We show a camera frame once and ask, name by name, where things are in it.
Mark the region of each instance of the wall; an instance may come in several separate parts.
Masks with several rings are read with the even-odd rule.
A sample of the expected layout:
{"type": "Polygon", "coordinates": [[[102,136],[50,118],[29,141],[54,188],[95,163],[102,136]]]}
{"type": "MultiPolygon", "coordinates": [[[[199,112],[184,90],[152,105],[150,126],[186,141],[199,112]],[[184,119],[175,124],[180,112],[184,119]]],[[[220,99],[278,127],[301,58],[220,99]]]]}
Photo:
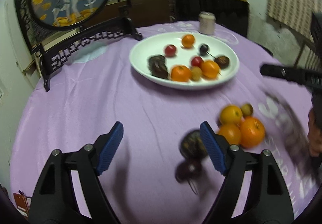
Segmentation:
{"type": "MultiPolygon", "coordinates": [[[[248,39],[268,48],[284,65],[293,65],[300,50],[302,35],[267,17],[267,0],[248,0],[248,2],[250,4],[248,39]]],[[[305,64],[308,52],[308,49],[304,52],[300,60],[301,66],[305,64]]]]}
{"type": "Polygon", "coordinates": [[[19,68],[20,61],[17,59],[17,52],[12,42],[14,41],[14,46],[21,52],[26,50],[26,45],[21,40],[16,15],[14,12],[6,11],[5,4],[8,1],[12,2],[12,0],[0,0],[0,88],[4,90],[4,96],[0,100],[0,183],[10,192],[9,167],[12,144],[22,111],[39,80],[39,75],[35,72],[26,77],[19,68]],[[13,34],[9,32],[8,21],[14,30],[13,34]]]}

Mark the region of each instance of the blue textured pad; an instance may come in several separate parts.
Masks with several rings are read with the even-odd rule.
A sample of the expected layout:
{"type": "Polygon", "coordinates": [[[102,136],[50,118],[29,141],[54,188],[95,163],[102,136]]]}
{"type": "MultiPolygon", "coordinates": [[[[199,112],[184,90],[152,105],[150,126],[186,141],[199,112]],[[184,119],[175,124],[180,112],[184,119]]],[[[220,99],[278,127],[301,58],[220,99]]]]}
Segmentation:
{"type": "Polygon", "coordinates": [[[225,165],[225,156],[223,151],[220,149],[218,143],[215,140],[215,136],[209,131],[208,126],[205,122],[200,124],[200,137],[206,147],[209,157],[217,171],[221,174],[225,174],[227,171],[225,165]]]}
{"type": "Polygon", "coordinates": [[[96,167],[98,175],[101,175],[104,171],[106,171],[111,164],[116,150],[118,149],[123,138],[123,133],[123,124],[118,122],[114,131],[110,132],[110,137],[102,149],[102,152],[99,154],[99,163],[96,167]]]}

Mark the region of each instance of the red cherry tomato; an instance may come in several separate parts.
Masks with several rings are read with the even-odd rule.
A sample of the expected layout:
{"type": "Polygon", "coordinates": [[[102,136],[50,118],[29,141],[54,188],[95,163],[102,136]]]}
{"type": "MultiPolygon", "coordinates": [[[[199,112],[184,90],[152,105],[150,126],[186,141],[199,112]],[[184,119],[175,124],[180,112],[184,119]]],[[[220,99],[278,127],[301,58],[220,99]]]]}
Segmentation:
{"type": "Polygon", "coordinates": [[[200,67],[202,63],[203,63],[203,59],[200,56],[196,56],[191,60],[192,67],[194,66],[200,67]]]}
{"type": "Polygon", "coordinates": [[[164,49],[164,54],[166,57],[173,57],[176,52],[177,52],[177,48],[174,45],[168,45],[164,49]]]}

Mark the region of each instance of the white plate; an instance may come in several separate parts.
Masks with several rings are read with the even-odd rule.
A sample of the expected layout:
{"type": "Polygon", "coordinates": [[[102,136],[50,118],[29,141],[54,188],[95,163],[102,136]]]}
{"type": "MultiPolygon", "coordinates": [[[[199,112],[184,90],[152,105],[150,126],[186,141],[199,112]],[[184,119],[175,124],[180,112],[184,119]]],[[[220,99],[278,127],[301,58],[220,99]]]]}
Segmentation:
{"type": "MultiPolygon", "coordinates": [[[[211,88],[230,80],[236,75],[239,70],[239,59],[236,53],[227,44],[211,36],[202,35],[200,33],[193,33],[195,37],[194,47],[192,49],[184,49],[181,44],[181,38],[186,34],[189,33],[162,33],[140,41],[132,48],[130,52],[130,62],[132,67],[141,75],[155,83],[181,90],[201,90],[211,88]],[[217,80],[201,79],[198,82],[176,82],[160,79],[151,75],[148,66],[148,59],[154,55],[164,55],[164,48],[167,45],[173,44],[177,47],[176,56],[172,58],[166,58],[165,62],[168,68],[168,72],[171,73],[172,67],[175,65],[185,65],[187,67],[190,67],[190,60],[192,59],[192,57],[198,55],[199,47],[203,43],[209,46],[209,53],[214,57],[225,55],[230,59],[229,67],[220,72],[221,75],[218,75],[217,80]]],[[[213,60],[210,55],[203,57],[203,59],[213,60]]]]}

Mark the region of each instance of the table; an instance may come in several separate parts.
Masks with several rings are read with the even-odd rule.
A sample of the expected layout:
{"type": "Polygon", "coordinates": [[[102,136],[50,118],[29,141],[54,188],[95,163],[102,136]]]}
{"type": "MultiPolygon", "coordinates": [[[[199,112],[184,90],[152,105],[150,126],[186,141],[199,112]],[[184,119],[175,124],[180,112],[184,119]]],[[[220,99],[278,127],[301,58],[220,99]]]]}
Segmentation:
{"type": "MultiPolygon", "coordinates": [[[[138,29],[144,37],[171,31],[197,32],[198,22],[177,22],[138,29]]],[[[280,166],[299,215],[317,191],[308,164],[308,91],[259,73],[262,62],[278,63],[258,45],[216,26],[215,37],[225,41],[240,60],[237,76],[225,85],[200,92],[159,86],[136,73],[130,37],[98,41],[78,51],[71,65],[51,79],[45,92],[40,81],[23,112],[11,158],[11,190],[31,196],[53,149],[79,150],[109,132],[115,121],[124,137],[99,180],[116,215],[124,224],[202,223],[223,182],[209,158],[196,181],[199,195],[174,178],[183,161],[178,145],[185,133],[208,121],[214,131],[220,109],[229,103],[252,103],[267,137],[252,152],[270,149],[280,166]]],[[[250,172],[247,172],[235,213],[242,212],[250,172]]],[[[88,215],[77,173],[73,182],[80,210],[88,215]]]]}

